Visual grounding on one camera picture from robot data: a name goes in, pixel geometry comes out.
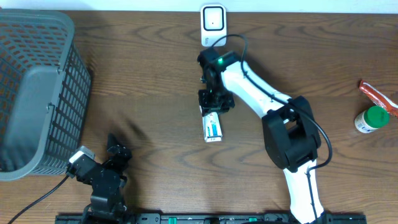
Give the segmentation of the white Panadol box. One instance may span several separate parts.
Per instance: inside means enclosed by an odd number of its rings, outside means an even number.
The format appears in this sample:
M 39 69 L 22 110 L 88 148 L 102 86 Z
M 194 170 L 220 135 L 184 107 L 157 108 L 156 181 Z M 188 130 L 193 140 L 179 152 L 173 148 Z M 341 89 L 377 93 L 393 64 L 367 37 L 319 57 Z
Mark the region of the white Panadol box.
M 222 141 L 222 131 L 218 114 L 212 112 L 204 117 L 203 121 L 203 135 L 206 143 Z

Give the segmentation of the red chocolate bar wrapper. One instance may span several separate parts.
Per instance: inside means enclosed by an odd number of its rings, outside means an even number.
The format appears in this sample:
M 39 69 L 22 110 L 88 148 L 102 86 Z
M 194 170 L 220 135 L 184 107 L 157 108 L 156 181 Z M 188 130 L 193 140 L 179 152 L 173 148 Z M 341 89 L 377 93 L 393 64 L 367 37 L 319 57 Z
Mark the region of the red chocolate bar wrapper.
M 390 100 L 386 95 L 375 89 L 368 82 L 361 80 L 359 89 L 377 106 L 385 109 L 389 114 L 397 117 L 397 103 Z

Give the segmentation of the green lid jar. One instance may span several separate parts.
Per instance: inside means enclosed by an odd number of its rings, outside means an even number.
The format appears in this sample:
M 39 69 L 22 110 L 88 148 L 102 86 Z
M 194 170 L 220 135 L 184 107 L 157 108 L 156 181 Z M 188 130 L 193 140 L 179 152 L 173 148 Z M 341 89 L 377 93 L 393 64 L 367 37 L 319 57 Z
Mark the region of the green lid jar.
M 389 113 L 380 106 L 372 106 L 363 111 L 354 120 L 354 125 L 361 133 L 371 133 L 389 123 Z

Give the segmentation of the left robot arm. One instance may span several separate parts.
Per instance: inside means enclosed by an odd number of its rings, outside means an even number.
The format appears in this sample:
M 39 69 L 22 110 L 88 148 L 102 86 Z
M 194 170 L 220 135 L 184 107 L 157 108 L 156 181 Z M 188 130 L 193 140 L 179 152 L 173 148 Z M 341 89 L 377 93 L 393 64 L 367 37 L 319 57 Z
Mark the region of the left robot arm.
M 115 135 L 108 134 L 109 158 L 102 164 L 89 152 L 80 150 L 74 161 L 77 181 L 92 186 L 91 203 L 84 209 L 82 223 L 125 223 L 129 219 L 121 189 L 127 182 L 123 175 L 132 158 L 131 151 Z

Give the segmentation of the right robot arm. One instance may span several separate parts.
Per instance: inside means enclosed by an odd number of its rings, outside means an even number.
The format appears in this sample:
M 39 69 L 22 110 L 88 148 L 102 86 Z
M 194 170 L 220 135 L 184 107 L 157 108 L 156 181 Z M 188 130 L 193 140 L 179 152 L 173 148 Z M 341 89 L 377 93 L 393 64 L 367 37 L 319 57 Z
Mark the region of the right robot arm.
M 236 52 L 220 55 L 210 47 L 197 62 L 206 85 L 198 92 L 202 115 L 226 113 L 234 96 L 242 99 L 260 117 L 267 154 L 284 172 L 291 214 L 299 223 L 317 221 L 324 212 L 314 177 L 321 140 L 309 102 L 271 87 Z

